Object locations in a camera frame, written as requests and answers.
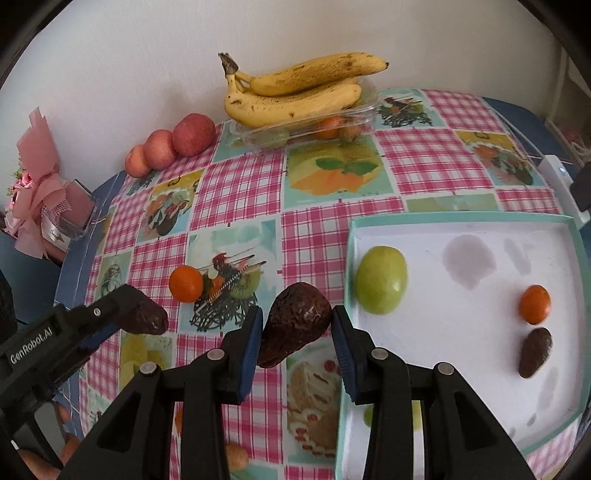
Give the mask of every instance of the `orange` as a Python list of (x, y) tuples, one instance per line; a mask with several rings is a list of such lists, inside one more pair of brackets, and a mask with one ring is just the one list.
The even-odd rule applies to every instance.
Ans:
[(203, 277), (196, 268), (190, 265), (181, 265), (175, 268), (170, 275), (168, 288), (178, 301), (191, 303), (203, 293)]
[(550, 314), (550, 294), (542, 285), (532, 285), (521, 296), (519, 314), (531, 325), (543, 322)]
[(320, 132), (316, 132), (314, 136), (321, 140), (330, 140), (339, 137), (339, 128), (343, 125), (343, 119), (339, 116), (331, 116), (325, 118), (318, 124)]
[(183, 408), (179, 407), (177, 410), (177, 414), (174, 416), (174, 425), (177, 428), (177, 432), (179, 435), (183, 432)]

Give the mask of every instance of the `banana bunch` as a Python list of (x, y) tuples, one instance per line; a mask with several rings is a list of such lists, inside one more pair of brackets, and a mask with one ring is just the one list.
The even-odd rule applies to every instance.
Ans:
[(241, 72), (227, 53), (219, 57), (228, 81), (224, 109), (231, 118), (251, 128), (340, 112), (361, 96), (355, 77), (388, 67), (375, 55), (351, 52), (252, 77)]

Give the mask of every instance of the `table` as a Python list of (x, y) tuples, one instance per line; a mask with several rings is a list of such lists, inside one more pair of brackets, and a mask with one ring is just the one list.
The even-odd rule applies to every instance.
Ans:
[[(161, 338), (117, 333), (92, 356), (79, 379), (84, 432), (142, 361), (163, 368), (189, 363), (219, 346), (250, 304), (268, 311), (284, 286), (306, 281), (333, 305), (341, 303), (352, 217), (433, 210), (561, 213), (521, 144), (482, 99), (412, 89), (382, 96), (375, 133), (348, 145), (313, 142), (252, 154), (225, 123), (202, 155), (141, 181), (117, 179), (122, 186), (110, 206), (105, 203), (107, 220), (82, 254), (89, 268), (84, 301), (130, 283), (168, 311), (170, 331)], [(351, 162), (355, 168), (346, 168)], [(252, 268), (217, 309), (194, 314), (167, 287), (170, 273), (184, 263), (202, 269), (206, 288), (228, 271)], [(305, 373), (321, 365), (333, 374), (333, 358), (331, 340), (323, 337), (275, 368), (257, 368), (247, 400), (224, 407), (226, 440), (246, 447), (252, 460), (236, 478), (332, 478), (334, 408), (325, 410), (323, 421), (306, 424), (306, 434), (297, 428), (306, 421), (298, 412), (316, 408), (317, 386), (302, 380)], [(325, 394), (338, 408), (340, 390)], [(577, 424), (527, 457), (539, 478), (566, 460)], [(173, 428), (174, 479), (178, 455)]]

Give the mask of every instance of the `plastic container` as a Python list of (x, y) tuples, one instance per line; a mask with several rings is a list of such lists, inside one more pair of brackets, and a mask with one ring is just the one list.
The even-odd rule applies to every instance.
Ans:
[[(361, 86), (361, 96), (352, 107), (345, 110), (261, 128), (250, 128), (232, 120), (230, 133), (239, 137), (246, 148), (253, 152), (283, 148), (295, 142), (320, 140), (315, 134), (334, 129), (330, 126), (322, 128), (322, 120), (334, 116), (341, 117), (342, 127), (340, 127), (339, 136), (344, 141), (354, 140), (361, 134), (372, 133), (379, 106), (378, 90), (365, 77), (359, 78), (358, 82)], [(343, 127), (358, 128), (344, 130)]]

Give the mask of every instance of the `pink ribbon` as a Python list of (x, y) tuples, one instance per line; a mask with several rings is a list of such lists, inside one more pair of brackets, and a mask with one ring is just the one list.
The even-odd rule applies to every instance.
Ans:
[(17, 236), (15, 248), (32, 257), (47, 256), (41, 235), (41, 208), (53, 209), (66, 199), (60, 178), (56, 145), (45, 117), (37, 108), (29, 115), (31, 127), (17, 142), (27, 175), (17, 185), (17, 197), (7, 215), (7, 231)]

